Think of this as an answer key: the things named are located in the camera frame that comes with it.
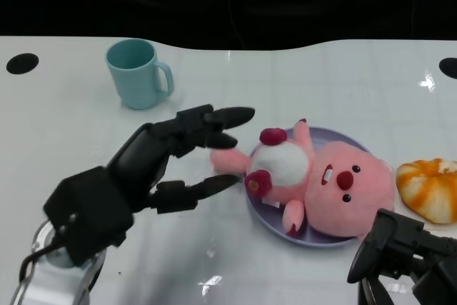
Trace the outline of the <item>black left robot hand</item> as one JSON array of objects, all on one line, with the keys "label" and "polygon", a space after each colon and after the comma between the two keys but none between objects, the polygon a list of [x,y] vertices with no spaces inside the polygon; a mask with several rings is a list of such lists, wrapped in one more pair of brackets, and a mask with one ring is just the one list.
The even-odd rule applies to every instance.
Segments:
[{"label": "black left robot hand", "polygon": [[66,248],[77,266],[109,246],[120,246],[135,213],[146,208],[160,214],[189,211],[240,180],[237,173],[204,179],[188,186],[161,179],[169,158],[196,147],[231,149],[237,140],[224,130],[250,121],[250,107],[215,110],[207,104],[180,111],[175,118],[140,126],[106,166],[62,180],[44,204],[56,230],[57,246]]}]

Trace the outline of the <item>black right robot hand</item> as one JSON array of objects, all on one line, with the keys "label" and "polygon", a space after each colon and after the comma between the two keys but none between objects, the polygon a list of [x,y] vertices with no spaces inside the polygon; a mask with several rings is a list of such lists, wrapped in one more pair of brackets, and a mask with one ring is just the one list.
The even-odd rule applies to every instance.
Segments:
[{"label": "black right robot hand", "polygon": [[410,277],[420,304],[455,304],[456,240],[431,234],[421,221],[380,209],[347,277],[348,283],[358,284],[359,304],[393,303],[380,275]]}]

